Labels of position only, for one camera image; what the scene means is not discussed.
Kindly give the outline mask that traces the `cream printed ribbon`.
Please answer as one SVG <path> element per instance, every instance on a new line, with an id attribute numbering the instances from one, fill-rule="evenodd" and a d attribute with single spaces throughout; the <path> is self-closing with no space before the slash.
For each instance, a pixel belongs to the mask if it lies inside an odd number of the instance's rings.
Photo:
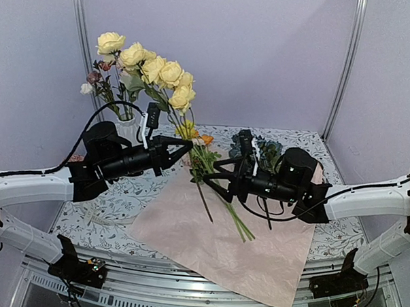
<path id="1" fill-rule="evenodd" d="M 134 222 L 136 216 L 125 217 L 123 219 L 119 218 L 102 218 L 98 215 L 94 215 L 93 213 L 85 213 L 84 220 L 86 223 L 94 222 L 100 225 L 129 225 Z"/>

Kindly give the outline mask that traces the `dark red rose stem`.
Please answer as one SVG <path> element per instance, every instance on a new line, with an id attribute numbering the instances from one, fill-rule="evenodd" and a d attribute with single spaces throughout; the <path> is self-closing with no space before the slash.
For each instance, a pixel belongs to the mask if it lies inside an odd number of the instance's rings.
<path id="1" fill-rule="evenodd" d="M 111 81 L 110 72 L 114 63 L 95 60 L 92 64 L 93 70 L 87 75 L 86 82 L 81 85 L 80 93 L 92 94 L 105 104 L 123 100 L 119 87 L 113 86 Z"/>

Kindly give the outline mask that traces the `pink wrapping paper sheet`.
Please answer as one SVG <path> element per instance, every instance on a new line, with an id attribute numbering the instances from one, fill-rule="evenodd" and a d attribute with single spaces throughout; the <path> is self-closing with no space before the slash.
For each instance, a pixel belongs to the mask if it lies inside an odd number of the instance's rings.
<path id="1" fill-rule="evenodd" d="M 271 307 L 292 307 L 315 232 L 295 219 L 268 223 L 233 202 L 255 236 L 243 242 L 232 216 L 181 168 L 126 233 L 207 280 Z"/>

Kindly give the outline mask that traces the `pink flower bouquet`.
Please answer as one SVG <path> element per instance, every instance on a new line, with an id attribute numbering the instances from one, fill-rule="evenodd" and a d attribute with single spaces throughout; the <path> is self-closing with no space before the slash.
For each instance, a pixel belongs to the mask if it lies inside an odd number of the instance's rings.
<path id="1" fill-rule="evenodd" d="M 203 190 L 201 188 L 204 184 L 203 177 L 207 174 L 214 173 L 213 163 L 217 159 L 221 158 L 218 152 L 210 151 L 209 144 L 212 143 L 213 137 L 204 134 L 203 136 L 195 128 L 194 122 L 184 119 L 178 125 L 175 126 L 175 133 L 178 134 L 184 140 L 190 140 L 193 143 L 193 148 L 188 153 L 186 164 L 190 167 L 189 171 L 192 175 L 192 182 L 196 184 L 199 196 L 201 197 L 203 206 L 207 213 L 207 216 L 211 223 L 213 223 L 213 218 L 210 213 L 209 207 L 206 203 Z M 220 195 L 218 195 L 220 202 L 226 207 L 227 212 L 232 217 L 232 220 L 237 228 L 237 231 L 242 239 L 242 242 L 253 241 L 255 236 L 251 233 L 250 229 L 244 224 L 244 222 L 239 218 L 234 207 L 223 200 Z"/>

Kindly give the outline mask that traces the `pale yellow rose bunch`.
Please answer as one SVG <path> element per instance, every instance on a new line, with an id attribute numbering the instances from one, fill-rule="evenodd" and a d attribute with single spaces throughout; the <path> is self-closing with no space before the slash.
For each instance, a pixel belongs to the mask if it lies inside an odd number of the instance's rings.
<path id="1" fill-rule="evenodd" d="M 140 43 L 135 42 L 128 48 L 125 43 L 125 36 L 117 32 L 102 33 L 96 46 L 100 60 L 110 62 L 116 59 L 118 62 L 120 59 L 125 67 L 136 67 L 143 82 L 141 92 L 145 92 L 159 104 L 158 108 L 167 114 L 167 119 L 174 128 L 184 119 L 194 122 L 191 106 L 196 93 L 192 74 L 186 72 L 177 61 L 169 61 Z M 109 104 L 114 113 L 115 104 L 124 104 L 130 110 L 130 115 L 135 115 L 129 108 L 131 103 L 116 101 Z"/>

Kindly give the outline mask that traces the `blue flower bunch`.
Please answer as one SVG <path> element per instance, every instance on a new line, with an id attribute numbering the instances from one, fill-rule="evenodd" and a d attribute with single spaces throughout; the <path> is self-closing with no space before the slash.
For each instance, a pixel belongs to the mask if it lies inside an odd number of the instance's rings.
<path id="1" fill-rule="evenodd" d="M 240 158 L 241 160 L 241 146 L 239 142 L 239 133 L 233 136 L 232 141 L 233 144 L 231 145 L 231 150 L 228 154 L 229 158 Z M 280 167 L 279 164 L 281 163 L 282 145 L 274 141 L 266 141 L 266 139 L 262 138 L 260 135 L 254 136 L 253 143 L 256 149 L 256 159 L 258 161 L 258 171 L 255 176 L 276 176 Z M 268 197 L 264 195 L 264 192 L 262 190 L 259 190 L 257 187 L 254 187 L 252 183 L 247 187 L 247 189 L 243 188 L 240 191 L 240 199 L 242 199 L 242 202 L 244 204 L 246 203 L 249 194 L 256 195 L 256 202 L 260 210 L 266 214 L 266 220 L 268 221 L 269 229 L 272 230 L 273 227 L 271 225 L 271 221 L 268 220 L 268 218 L 270 217 L 270 215 L 276 216 L 277 214 L 269 212 L 267 208 Z M 278 215 L 282 215 L 283 213 L 284 208 L 281 205 L 281 212 L 278 213 Z"/>

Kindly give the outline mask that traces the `dusty mauve rose stem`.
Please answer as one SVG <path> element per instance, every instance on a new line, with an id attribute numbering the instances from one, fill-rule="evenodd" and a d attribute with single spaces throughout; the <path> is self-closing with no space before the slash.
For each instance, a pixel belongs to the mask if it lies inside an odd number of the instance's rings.
<path id="1" fill-rule="evenodd" d="M 125 93 L 125 88 L 122 87 L 122 84 L 120 82 L 120 68 L 117 66 L 117 61 L 116 59 L 112 60 L 109 62 L 110 65 L 110 74 L 113 75 L 113 92 L 114 92 L 114 100 L 115 101 L 125 101 L 126 98 L 126 93 Z M 129 120 L 130 118 L 130 110 L 128 107 L 124 104 L 115 104 L 114 105 L 114 111 L 115 114 L 117 115 L 117 118 L 125 122 Z"/>

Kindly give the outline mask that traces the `pink peony flower stem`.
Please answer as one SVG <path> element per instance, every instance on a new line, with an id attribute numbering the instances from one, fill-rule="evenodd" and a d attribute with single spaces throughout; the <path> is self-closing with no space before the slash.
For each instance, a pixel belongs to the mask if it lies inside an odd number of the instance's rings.
<path id="1" fill-rule="evenodd" d="M 119 59 L 116 63 L 118 76 L 117 97 L 121 101 L 134 104 L 143 89 L 141 73 L 136 67 L 127 68 Z"/>

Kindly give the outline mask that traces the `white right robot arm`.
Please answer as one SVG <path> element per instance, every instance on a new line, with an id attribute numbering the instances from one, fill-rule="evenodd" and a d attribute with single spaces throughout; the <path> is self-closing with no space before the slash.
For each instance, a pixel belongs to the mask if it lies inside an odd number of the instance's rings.
<path id="1" fill-rule="evenodd" d="M 338 292 L 347 293 L 360 282 L 360 274 L 369 274 L 410 248 L 410 173 L 364 185 L 315 184 L 312 176 L 319 162 L 304 149 L 287 149 L 279 159 L 276 173 L 250 166 L 248 159 L 252 154 L 252 148 L 243 148 L 238 158 L 215 162 L 215 173 L 205 175 L 203 180 L 225 201 L 230 203 L 236 198 L 257 217 L 277 221 L 268 213 L 246 206 L 251 194 L 292 204 L 292 215 L 283 221 L 300 219 L 308 224 L 323 224 L 348 217 L 401 217 L 380 237 L 347 254 L 344 270 L 334 277 L 333 286 Z"/>

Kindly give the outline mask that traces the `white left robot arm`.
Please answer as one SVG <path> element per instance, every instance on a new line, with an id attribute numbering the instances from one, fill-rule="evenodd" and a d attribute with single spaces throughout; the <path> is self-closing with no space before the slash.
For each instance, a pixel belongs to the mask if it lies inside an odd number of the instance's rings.
<path id="1" fill-rule="evenodd" d="M 11 206 L 43 202 L 88 202 L 125 176 L 153 170 L 159 176 L 188 153 L 191 141 L 158 135 L 138 145 L 118 135 L 112 122 L 99 122 L 80 138 L 86 148 L 81 162 L 66 162 L 59 169 L 0 172 L 0 242 L 34 255 L 57 268 L 69 279 L 84 272 L 71 241 L 25 223 Z"/>

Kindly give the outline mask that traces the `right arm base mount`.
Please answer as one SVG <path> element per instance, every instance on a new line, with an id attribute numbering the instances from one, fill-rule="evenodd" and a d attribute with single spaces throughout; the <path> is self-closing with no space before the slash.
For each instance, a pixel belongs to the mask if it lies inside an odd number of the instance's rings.
<path id="1" fill-rule="evenodd" d="M 354 258 L 358 248 L 351 250 L 345 257 L 341 270 L 324 276 L 315 276 L 309 280 L 309 289 L 314 298 L 323 298 L 362 291 L 369 287 L 367 274 L 354 269 Z"/>

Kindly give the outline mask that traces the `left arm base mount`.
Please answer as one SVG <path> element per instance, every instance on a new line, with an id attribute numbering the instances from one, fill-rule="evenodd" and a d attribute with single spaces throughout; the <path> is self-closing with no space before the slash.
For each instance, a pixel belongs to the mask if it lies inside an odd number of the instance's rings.
<path id="1" fill-rule="evenodd" d="M 97 257 L 80 261 L 69 238 L 58 235 L 62 257 L 48 266 L 48 273 L 65 281 L 101 289 L 107 276 L 105 261 Z"/>

